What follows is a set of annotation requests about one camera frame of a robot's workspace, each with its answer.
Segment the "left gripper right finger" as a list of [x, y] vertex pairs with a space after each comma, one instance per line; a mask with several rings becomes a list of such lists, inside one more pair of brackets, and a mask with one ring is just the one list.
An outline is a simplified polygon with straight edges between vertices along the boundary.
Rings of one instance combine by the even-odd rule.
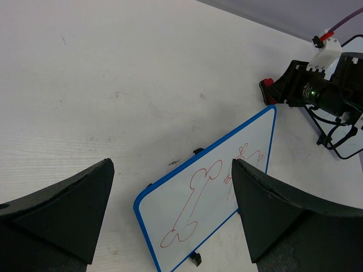
[[233, 160], [231, 172], [259, 271], [362, 270], [361, 209], [306, 193], [244, 160]]

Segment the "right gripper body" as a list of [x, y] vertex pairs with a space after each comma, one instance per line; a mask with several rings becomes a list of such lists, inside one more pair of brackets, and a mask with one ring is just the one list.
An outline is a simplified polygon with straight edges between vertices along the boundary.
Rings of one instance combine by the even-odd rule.
[[292, 61], [286, 72], [271, 84], [271, 102], [290, 107], [313, 105], [333, 116], [362, 115], [362, 53], [340, 55], [329, 80], [325, 72], [307, 69]]

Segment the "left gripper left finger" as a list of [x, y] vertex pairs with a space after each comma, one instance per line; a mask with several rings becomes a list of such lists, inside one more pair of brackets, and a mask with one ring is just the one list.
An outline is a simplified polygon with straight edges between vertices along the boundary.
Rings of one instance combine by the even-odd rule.
[[111, 159], [1, 204], [1, 271], [86, 271], [113, 177]]

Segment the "red whiteboard eraser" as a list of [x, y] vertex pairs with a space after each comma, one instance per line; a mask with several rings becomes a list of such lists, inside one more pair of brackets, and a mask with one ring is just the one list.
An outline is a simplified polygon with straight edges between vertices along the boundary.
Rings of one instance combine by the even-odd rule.
[[266, 106], [276, 105], [276, 99], [268, 92], [269, 87], [274, 84], [274, 80], [272, 78], [265, 78], [259, 82], [259, 87], [263, 96], [263, 102]]

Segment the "blue framed whiteboard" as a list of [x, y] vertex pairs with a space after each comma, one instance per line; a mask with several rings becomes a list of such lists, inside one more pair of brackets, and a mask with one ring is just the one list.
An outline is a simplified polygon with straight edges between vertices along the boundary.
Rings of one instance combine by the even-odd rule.
[[174, 271], [236, 213], [232, 162], [268, 170], [276, 115], [266, 107], [136, 197], [133, 210], [158, 271]]

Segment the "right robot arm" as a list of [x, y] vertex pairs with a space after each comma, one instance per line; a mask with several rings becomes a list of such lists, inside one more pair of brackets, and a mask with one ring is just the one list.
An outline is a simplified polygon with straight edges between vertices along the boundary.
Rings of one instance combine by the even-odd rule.
[[362, 53], [342, 53], [330, 79], [324, 77], [325, 72], [308, 69], [307, 62], [292, 61], [265, 93], [271, 102], [312, 105], [362, 129]]

